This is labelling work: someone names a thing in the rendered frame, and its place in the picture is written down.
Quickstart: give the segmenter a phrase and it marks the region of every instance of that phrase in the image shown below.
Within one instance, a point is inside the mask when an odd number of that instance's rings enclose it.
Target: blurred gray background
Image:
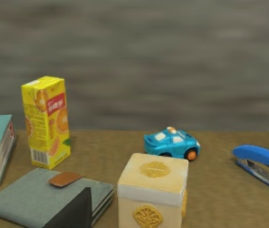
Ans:
[[[0,114],[66,79],[72,129],[269,131],[268,0],[0,1]]]

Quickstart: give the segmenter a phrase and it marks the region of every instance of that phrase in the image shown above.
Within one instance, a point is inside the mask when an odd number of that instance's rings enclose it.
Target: table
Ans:
[[[131,154],[143,151],[139,131],[74,131],[72,155],[54,170],[116,184]],[[269,148],[269,133],[189,132],[201,144],[201,155],[190,163],[186,228],[268,228],[269,187],[234,164],[233,147],[254,144]],[[16,147],[0,190],[34,169],[25,131]],[[94,228],[117,228],[117,199]],[[0,227],[19,228],[0,219]]]

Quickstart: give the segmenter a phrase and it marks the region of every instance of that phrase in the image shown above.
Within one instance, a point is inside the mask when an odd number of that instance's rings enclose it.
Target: juice box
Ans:
[[[44,76],[21,86],[33,165],[53,169],[71,154],[63,78]]]

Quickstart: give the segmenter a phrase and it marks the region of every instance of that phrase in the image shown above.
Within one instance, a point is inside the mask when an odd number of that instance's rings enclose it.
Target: wallet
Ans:
[[[113,195],[112,184],[36,168],[0,192],[0,218],[26,228],[91,228]]]

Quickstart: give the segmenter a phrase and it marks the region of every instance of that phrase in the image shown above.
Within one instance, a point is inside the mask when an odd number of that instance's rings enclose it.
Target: blue toy car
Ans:
[[[173,127],[155,134],[144,135],[144,150],[148,154],[185,158],[191,162],[199,155],[200,147],[196,138]]]

